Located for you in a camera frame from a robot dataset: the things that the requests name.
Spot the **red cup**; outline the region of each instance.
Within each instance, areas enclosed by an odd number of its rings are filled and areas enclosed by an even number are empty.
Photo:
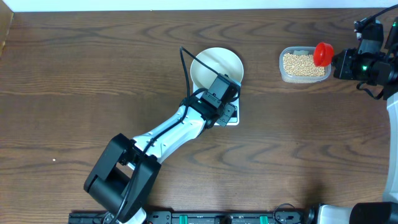
[[[313,53],[313,63],[318,67],[326,67],[331,64],[335,51],[330,44],[320,42]]]

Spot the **wooden table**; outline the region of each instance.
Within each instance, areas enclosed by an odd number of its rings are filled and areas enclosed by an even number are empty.
[[[242,58],[241,123],[172,154],[149,205],[250,211],[380,201],[386,102],[333,77],[285,83],[278,61],[289,46],[357,47],[353,21],[377,11],[17,13],[0,61],[0,222],[66,223],[72,210],[102,210],[83,183],[113,136],[142,134],[176,112],[185,96],[180,45]],[[381,17],[386,36],[392,20]]]

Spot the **clear plastic container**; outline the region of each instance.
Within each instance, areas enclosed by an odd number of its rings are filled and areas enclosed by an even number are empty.
[[[282,74],[283,81],[288,83],[315,83],[323,81],[329,77],[331,72],[331,65],[325,67],[325,75],[321,77],[303,77],[303,76],[288,74],[284,68],[284,55],[286,53],[293,54],[295,50],[305,50],[308,51],[309,55],[313,55],[315,47],[288,47],[282,51],[282,53],[279,56],[279,69],[280,73]]]

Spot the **wood grain surface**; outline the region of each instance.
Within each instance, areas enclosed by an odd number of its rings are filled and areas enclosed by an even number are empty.
[[[113,136],[142,134],[176,112],[185,96],[180,45],[241,57],[241,123],[172,154],[149,205],[251,211],[380,201],[386,102],[356,82],[289,84],[279,72],[286,47],[357,47],[353,21],[377,11],[16,14],[0,61],[0,223],[66,223],[72,210],[102,210],[83,183]],[[380,18],[386,36],[393,18]]]

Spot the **white background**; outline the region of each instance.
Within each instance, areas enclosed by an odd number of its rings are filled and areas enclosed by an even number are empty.
[[[389,7],[393,0],[3,0],[14,12]]]

